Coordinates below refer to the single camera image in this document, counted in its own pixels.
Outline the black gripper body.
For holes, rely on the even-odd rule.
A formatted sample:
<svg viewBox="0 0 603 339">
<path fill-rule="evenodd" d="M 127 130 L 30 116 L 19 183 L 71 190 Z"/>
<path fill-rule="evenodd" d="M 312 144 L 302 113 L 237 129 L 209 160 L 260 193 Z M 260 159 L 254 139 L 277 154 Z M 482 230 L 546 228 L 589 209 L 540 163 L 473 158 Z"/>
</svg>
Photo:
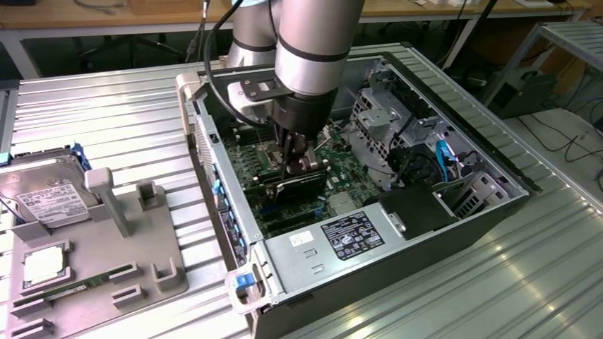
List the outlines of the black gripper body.
<svg viewBox="0 0 603 339">
<path fill-rule="evenodd" d="M 337 89 L 321 95 L 290 95 L 274 99 L 272 113 L 274 131 L 278 138 L 288 133 L 297 133 L 305 138 L 314 138 L 328 120 L 334 103 Z"/>
</svg>

